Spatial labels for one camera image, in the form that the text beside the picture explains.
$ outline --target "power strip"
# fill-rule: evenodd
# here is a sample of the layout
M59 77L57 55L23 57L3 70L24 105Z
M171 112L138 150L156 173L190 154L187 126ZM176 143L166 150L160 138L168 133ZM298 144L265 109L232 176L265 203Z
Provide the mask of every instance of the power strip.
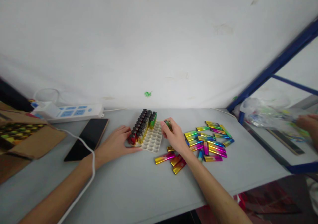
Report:
M71 121L81 121L104 117L104 107L102 104L90 104L80 106L65 106L59 107L60 112L53 119L47 119L50 124L63 123ZM39 117L36 112L33 112L34 116Z

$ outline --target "smartphone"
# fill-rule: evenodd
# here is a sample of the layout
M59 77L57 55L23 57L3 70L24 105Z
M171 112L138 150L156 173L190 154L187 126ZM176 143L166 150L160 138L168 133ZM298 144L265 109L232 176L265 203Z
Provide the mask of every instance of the smartphone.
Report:
M103 137L107 125L108 119L91 119L80 134L80 138L82 138L92 150L95 150ZM90 153L85 145L80 140L77 140L66 155L64 162L80 161Z

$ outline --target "charging cable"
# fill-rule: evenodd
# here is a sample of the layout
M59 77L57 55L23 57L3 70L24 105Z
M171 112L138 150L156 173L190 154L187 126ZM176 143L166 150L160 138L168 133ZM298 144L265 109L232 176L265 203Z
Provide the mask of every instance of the charging cable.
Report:
M73 135L71 132L69 132L67 130L58 129L58 128L56 128L56 129L60 130L60 131L64 131L64 132L70 134L72 137L79 139L84 144L84 146L89 151L91 151L93 154L93 164L92 164L93 174L92 174L92 177L90 178L90 181L86 184L85 188L81 191L81 193L77 196L77 198L74 200L74 202L70 205L70 207L67 209L67 211L64 213L64 215L61 217L60 221L58 222L58 224L61 224L66 219L68 214L72 211L73 207L76 205L76 203L79 201L79 199L82 197L82 195L85 193L86 189L90 186L90 184L92 183L92 181L95 178L95 152L85 143L85 141L82 138Z

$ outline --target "white cable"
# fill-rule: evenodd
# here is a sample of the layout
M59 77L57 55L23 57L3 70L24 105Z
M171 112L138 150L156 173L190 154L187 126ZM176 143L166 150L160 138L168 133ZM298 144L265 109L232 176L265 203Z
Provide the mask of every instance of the white cable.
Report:
M117 109L111 109L111 110L104 110L105 112L112 112L117 110L127 110L127 108L117 108Z
M76 203L78 202L78 200L82 197L82 195L85 193L86 189L90 186L90 184L92 183L93 179L95 178L95 152L85 143L85 141L83 141L82 138L73 135L71 132L67 131L67 130L63 130L63 129L57 129L57 130L61 130L61 131L65 131L66 133L70 134L72 137L79 139L84 145L85 147L92 152L93 154L93 164L92 164L92 168L93 168L93 174L92 177L90 178L90 181L87 183L87 185L85 186L85 188L81 191L81 193L77 196L77 198L74 200L74 202L70 205L70 207L67 209L67 211L64 213L64 215L61 217L60 221L58 222L58 224L61 224L65 218L67 217L67 215L71 212L71 210L73 209L73 207L76 205Z
M55 100L55 102L54 102L54 104L57 105L57 102L58 102L59 99L60 99L60 91L57 90L57 89L55 89L55 88L42 88L42 89L40 89L40 90L37 90L37 91L33 94L33 99L37 101L37 99L36 99L37 94L38 94L39 92L43 91L43 90L54 90L54 91L57 92L57 97L56 97L56 100Z
M214 110L218 110L218 111L220 111L220 112L223 112L223 113L225 113L226 115L230 115L230 116L234 117L235 120L237 120L237 118L236 118L235 116L233 116L232 114L230 114L230 113L224 112L224 111L222 111L222 110L220 110L220 109L217 109L217 108L210 108L210 109L214 109Z

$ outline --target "iridescent lighter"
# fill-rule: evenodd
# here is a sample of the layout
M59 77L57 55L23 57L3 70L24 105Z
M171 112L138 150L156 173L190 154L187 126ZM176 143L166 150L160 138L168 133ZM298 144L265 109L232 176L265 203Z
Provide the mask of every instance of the iridescent lighter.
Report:
M165 120L164 122L168 126L169 130L172 132L172 126L171 126L170 121Z
M204 151L203 151L203 150L199 150L198 160L199 160L201 163L203 162L203 157L204 157Z
M196 128L197 131L208 130L208 129L210 129L208 126L202 126L202 127L197 127Z
M173 152L173 151L175 151L175 150L174 150L174 148L172 148L172 146L167 146L167 151L168 151L168 152Z
M215 123L215 122L205 121L205 123L206 123L207 125L216 125L216 126L219 126L219 124L218 124L218 123Z
M209 155L209 145L207 142L203 142L204 154Z
M172 168L172 171L173 171L175 174L177 174L177 173L179 173L179 171L180 171L184 166L186 166L186 162L185 162L184 159L182 159L176 166L174 166L174 167Z
M218 150L218 151L222 151L224 153L226 153L225 149L221 146L217 146L215 144L209 144L209 150Z
M175 157L176 157L175 153L167 153L167 154L165 154L163 156L155 158L155 163L156 164L160 164L160 163L162 163L162 162L164 162L166 160L169 160L169 159L172 159L172 158L175 158Z
M216 155L223 156L224 158L228 157L226 153L224 153L222 151L215 150L215 149L209 149L209 152L212 152L212 153L214 153Z
M220 156L204 156L204 160L206 162L222 161L222 157L220 157Z
M194 152L194 151L196 151L196 150L198 150L198 149L201 149L201 148L203 148L203 142L201 141L201 143L199 143L199 144L196 144L196 145L194 145L194 146L191 146L190 147L190 150L192 151L192 152Z
M225 147L228 147L230 144L232 144L234 142L234 140L232 138L228 139L227 141L223 142L223 145Z
M182 160L181 155L177 155L172 160L170 160L170 164L172 165L172 167L174 167L177 163L179 163L180 160Z
M228 135L224 135L224 134L214 134L216 138L225 138L228 139Z
M220 127L222 127L222 129L225 131L225 134L227 134L228 137L232 138L232 136L230 135L230 133L228 133L228 131L224 128L223 125L220 125Z
M225 131L222 131L222 130L217 130L217 129L213 129L211 128L211 131L215 132L215 133L219 133L219 134L226 134Z
M193 140L196 140L196 138L198 137L199 134L193 135L193 136L188 136L186 139L190 142Z
M198 136L198 140L200 141L215 141L214 137L206 137L206 136Z
M208 141L208 144L214 144L217 146L225 147L221 142L217 142L217 141Z
M188 137L188 136L192 136L192 135L196 135L196 134L199 134L199 132L197 132L197 131L190 131L190 132L185 133L184 135L185 135L185 137Z

